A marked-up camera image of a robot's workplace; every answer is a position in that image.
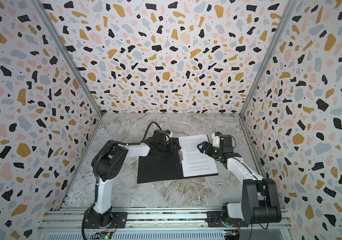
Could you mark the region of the orange black file folder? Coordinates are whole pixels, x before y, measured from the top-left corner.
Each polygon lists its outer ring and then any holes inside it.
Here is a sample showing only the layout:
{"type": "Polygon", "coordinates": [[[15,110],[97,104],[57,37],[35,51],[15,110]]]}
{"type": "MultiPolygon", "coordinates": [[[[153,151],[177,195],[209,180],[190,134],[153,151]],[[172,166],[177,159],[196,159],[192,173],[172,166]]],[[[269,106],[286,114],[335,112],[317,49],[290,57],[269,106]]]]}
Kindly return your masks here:
{"type": "MultiPolygon", "coordinates": [[[[178,138],[170,140],[179,143],[178,138]]],[[[162,155],[152,155],[149,152],[146,157],[140,157],[138,160],[138,184],[182,179],[187,178],[183,177],[178,152],[162,155]]]]}

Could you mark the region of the text page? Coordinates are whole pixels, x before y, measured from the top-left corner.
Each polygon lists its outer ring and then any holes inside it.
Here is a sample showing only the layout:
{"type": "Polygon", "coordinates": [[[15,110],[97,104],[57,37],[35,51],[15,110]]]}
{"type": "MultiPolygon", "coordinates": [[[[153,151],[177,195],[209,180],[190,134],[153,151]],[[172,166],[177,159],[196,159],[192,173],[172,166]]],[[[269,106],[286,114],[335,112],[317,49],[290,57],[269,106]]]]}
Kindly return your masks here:
{"type": "Polygon", "coordinates": [[[179,137],[178,140],[182,151],[181,163],[184,178],[218,175],[215,160],[198,149],[199,144],[209,141],[207,135],[179,137]]]}

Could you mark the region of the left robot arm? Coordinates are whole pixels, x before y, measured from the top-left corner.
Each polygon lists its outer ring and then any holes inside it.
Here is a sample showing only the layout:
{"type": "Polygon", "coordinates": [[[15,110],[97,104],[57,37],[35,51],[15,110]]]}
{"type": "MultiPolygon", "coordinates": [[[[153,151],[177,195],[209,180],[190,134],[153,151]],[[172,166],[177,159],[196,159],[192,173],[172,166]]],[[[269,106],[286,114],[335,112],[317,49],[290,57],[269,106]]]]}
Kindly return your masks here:
{"type": "Polygon", "coordinates": [[[177,153],[182,148],[170,138],[170,131],[156,130],[153,136],[139,143],[108,141],[91,162],[95,177],[95,197],[92,206],[85,212],[89,220],[101,227],[112,222],[111,194],[113,179],[120,172],[127,158],[163,157],[177,153]]]}

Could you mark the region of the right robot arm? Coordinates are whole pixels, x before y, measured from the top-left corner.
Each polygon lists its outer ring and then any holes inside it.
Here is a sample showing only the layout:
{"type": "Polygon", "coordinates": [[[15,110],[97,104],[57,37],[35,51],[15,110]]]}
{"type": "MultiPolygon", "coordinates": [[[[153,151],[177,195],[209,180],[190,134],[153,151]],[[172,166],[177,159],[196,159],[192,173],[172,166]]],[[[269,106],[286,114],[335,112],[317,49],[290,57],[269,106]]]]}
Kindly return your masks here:
{"type": "Polygon", "coordinates": [[[197,148],[219,161],[242,184],[239,203],[224,203],[220,219],[224,226],[236,223],[252,224],[279,223],[282,219],[276,182],[266,179],[253,170],[233,146],[234,137],[220,132],[213,134],[213,142],[202,142],[197,148]]]}

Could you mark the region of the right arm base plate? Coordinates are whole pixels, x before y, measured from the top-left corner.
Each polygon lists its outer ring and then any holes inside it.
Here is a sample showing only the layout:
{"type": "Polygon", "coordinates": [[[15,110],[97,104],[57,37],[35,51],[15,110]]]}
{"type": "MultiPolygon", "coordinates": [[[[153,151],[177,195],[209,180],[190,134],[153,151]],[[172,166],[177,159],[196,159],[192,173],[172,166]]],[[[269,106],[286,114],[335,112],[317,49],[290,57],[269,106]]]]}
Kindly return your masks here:
{"type": "Polygon", "coordinates": [[[209,228],[238,228],[249,225],[242,219],[230,218],[224,211],[208,211],[205,220],[209,228]]]}

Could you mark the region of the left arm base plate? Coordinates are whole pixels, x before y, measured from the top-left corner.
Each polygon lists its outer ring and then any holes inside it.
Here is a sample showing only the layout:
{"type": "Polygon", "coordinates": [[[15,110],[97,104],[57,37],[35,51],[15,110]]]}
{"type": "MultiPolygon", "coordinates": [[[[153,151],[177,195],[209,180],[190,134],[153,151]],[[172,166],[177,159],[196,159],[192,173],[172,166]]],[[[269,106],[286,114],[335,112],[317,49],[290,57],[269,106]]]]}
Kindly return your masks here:
{"type": "Polygon", "coordinates": [[[84,229],[97,229],[97,230],[108,230],[108,229],[124,229],[127,221],[127,212],[112,212],[107,213],[102,218],[102,222],[99,222],[92,214],[88,214],[84,223],[84,229]]]}

